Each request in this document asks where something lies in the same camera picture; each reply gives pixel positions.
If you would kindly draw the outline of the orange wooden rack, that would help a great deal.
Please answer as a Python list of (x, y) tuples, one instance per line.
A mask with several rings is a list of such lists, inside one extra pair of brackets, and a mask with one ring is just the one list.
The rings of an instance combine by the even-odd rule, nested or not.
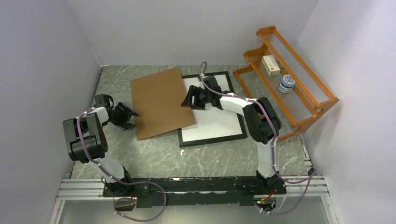
[(292, 131), (278, 141), (302, 134), (338, 102), (299, 54), (281, 36), (276, 27), (256, 31), (263, 44), (244, 53), (249, 65), (234, 71), (242, 89), (252, 98), (243, 82), (243, 73), (255, 72), (277, 102)]

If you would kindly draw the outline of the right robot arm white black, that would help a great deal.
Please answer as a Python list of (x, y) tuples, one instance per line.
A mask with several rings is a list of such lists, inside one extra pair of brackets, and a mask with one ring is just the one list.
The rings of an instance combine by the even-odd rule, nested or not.
[(222, 91), (213, 76), (199, 77), (201, 86), (191, 85), (182, 107), (204, 110), (207, 104), (220, 110), (228, 110), (245, 118), (250, 136), (258, 150), (257, 189), (269, 193), (279, 180), (276, 165), (276, 143), (281, 121), (266, 97), (246, 98), (230, 91)]

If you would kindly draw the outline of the brown backing board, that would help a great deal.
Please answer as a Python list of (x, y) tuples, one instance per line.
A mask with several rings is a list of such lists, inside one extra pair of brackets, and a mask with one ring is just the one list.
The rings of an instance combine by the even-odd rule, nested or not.
[(196, 124), (192, 109), (181, 106), (187, 90), (178, 67), (131, 80), (130, 86), (137, 140)]

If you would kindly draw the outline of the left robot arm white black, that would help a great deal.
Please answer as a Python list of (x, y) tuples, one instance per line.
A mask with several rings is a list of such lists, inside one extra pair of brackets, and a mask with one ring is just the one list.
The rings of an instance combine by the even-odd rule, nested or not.
[(107, 94), (96, 95), (94, 101), (94, 106), (78, 117), (63, 121), (68, 155), (72, 161), (92, 165), (107, 183), (116, 183), (115, 190), (120, 195), (128, 196), (134, 184), (126, 169), (109, 154), (103, 126), (112, 123), (126, 131), (134, 127), (130, 119), (138, 113), (122, 102), (115, 104)]

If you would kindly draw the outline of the white red carton box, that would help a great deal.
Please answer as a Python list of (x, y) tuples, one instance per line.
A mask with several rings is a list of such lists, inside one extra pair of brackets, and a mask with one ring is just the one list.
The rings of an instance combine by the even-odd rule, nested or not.
[(264, 55), (262, 57), (262, 64), (269, 76), (279, 75), (281, 69), (272, 55)]

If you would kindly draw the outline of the blue white ceramic jar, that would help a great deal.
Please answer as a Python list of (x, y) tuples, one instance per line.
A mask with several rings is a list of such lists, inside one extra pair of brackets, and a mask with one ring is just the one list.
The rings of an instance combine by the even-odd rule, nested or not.
[(295, 84), (296, 82), (293, 77), (290, 74), (286, 74), (281, 78), (281, 81), (278, 85), (278, 90), (282, 93), (289, 93)]

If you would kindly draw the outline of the aluminium rail profile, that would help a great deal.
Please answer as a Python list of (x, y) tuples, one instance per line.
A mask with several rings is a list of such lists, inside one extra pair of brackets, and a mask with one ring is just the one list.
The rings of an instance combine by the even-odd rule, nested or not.
[[(112, 200), (123, 196), (111, 196), (105, 193), (105, 184), (101, 179), (63, 179), (61, 181), (57, 200)], [(303, 194), (306, 182), (301, 184), (286, 183), (286, 194), (281, 196), (298, 197)], [(198, 193), (198, 191), (170, 192), (171, 194), (183, 195), (187, 193)], [(202, 194), (218, 193), (225, 194), (225, 191), (202, 191)], [(323, 176), (313, 177), (305, 196), (330, 196), (328, 187)]]

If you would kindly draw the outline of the black picture frame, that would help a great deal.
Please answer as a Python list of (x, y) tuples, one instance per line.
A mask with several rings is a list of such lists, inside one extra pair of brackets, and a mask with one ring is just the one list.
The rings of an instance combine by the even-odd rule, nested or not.
[(199, 145), (206, 145), (206, 144), (213, 144), (213, 143), (219, 143), (219, 142), (226, 142), (226, 141), (232, 141), (232, 140), (241, 140), (247, 138), (247, 131), (243, 122), (243, 118), (240, 114), (239, 119), (241, 120), (241, 128), (243, 131), (243, 134), (241, 135), (233, 135), (233, 136), (227, 136), (227, 137), (220, 137), (220, 138), (214, 138), (214, 139), (208, 139), (208, 140), (197, 140), (197, 141), (192, 141), (192, 142), (186, 142), (182, 143), (181, 142), (181, 129), (177, 130), (178, 134), (178, 140), (179, 140), (179, 146), (182, 147), (193, 147), (193, 146), (199, 146)]

